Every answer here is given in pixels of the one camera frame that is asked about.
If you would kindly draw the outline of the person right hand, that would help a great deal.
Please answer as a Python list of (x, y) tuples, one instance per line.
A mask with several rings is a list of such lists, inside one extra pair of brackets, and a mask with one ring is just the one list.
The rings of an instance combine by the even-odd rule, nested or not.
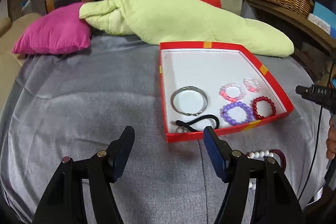
[(333, 160), (336, 153), (336, 129), (335, 129), (335, 115), (329, 120), (328, 138), (326, 140), (326, 157), (328, 160)]

